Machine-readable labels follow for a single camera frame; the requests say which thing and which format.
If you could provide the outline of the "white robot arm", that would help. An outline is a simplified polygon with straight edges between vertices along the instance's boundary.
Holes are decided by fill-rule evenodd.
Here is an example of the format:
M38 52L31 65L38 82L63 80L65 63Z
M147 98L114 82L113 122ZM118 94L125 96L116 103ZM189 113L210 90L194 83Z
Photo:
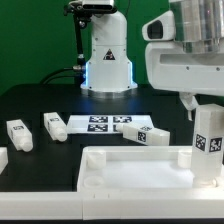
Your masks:
M133 90L127 21L112 0L81 0L90 14L92 55L81 87L94 94ZM142 27L148 81L175 91L189 111L197 94L224 96L224 0L169 0L169 10Z

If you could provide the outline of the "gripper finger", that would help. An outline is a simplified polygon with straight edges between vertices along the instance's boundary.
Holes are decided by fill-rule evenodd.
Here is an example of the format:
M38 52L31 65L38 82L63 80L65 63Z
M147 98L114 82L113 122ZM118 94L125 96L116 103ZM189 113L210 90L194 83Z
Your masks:
M192 121L192 111L198 107L195 95L189 92L180 92L179 98L187 110L188 119Z

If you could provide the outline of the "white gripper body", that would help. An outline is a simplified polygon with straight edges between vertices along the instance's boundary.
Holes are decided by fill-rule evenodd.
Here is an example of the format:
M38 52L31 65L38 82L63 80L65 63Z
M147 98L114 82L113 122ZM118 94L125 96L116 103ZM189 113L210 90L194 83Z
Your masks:
M207 54L185 53L174 42L152 42L145 60L155 89L224 96L224 41L219 52Z

